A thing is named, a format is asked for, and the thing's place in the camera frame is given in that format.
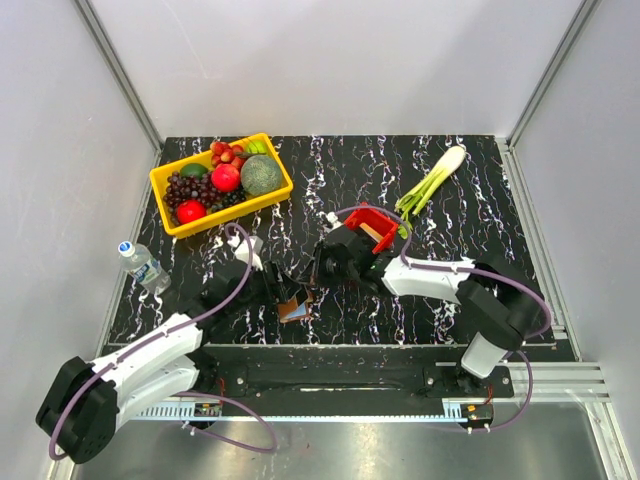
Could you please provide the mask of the brown leather card holder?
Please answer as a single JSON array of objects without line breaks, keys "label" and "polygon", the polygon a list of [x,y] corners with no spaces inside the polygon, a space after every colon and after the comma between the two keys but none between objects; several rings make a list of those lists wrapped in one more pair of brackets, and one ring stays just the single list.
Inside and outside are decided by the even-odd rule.
[{"label": "brown leather card holder", "polygon": [[303,319],[298,321],[309,320],[311,318],[311,305],[313,303],[313,294],[306,288],[298,291],[287,303],[279,303],[277,305],[278,312],[278,320],[281,324],[286,324],[282,321],[282,318],[286,316],[289,312],[294,310],[299,304],[308,302],[309,303],[309,315]]}]

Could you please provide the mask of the light blue credit card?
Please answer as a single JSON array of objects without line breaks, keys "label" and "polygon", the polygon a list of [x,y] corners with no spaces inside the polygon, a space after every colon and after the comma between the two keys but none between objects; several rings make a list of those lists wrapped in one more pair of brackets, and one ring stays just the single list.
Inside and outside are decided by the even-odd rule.
[{"label": "light blue credit card", "polygon": [[286,316],[282,318],[284,323],[291,321],[303,320],[309,315],[309,303],[304,302],[299,304],[294,310],[289,312]]}]

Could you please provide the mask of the red plastic card box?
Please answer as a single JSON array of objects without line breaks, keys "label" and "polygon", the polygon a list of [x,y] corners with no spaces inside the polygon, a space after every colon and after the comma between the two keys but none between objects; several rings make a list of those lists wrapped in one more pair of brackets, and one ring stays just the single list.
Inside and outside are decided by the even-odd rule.
[{"label": "red plastic card box", "polygon": [[399,227],[396,221],[367,204],[361,204],[346,218],[344,224],[351,230],[361,230],[359,229],[361,223],[368,224],[384,236],[381,242],[375,242],[372,249],[374,254],[380,254],[391,248]]}]

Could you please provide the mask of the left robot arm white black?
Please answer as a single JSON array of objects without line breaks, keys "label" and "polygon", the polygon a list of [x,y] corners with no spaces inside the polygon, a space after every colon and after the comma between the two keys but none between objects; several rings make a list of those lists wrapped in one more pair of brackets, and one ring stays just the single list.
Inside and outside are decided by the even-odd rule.
[{"label": "left robot arm white black", "polygon": [[302,289],[275,262],[233,260],[193,295],[168,300],[174,313],[150,333],[92,361],[65,362],[36,414],[50,458],[93,459],[125,423],[167,397],[232,392],[205,345],[239,312],[276,311]]}]

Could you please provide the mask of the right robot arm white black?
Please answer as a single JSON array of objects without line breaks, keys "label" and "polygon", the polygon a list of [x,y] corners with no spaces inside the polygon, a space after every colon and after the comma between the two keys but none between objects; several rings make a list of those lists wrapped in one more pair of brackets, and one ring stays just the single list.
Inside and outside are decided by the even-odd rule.
[{"label": "right robot arm white black", "polygon": [[454,375],[457,388],[480,394],[509,352],[549,328],[552,313],[542,294],[511,265],[485,260],[419,260],[391,248],[396,232],[338,226],[314,248],[303,273],[311,285],[329,288],[352,282],[378,296],[419,296],[455,303],[470,315],[475,334]]}]

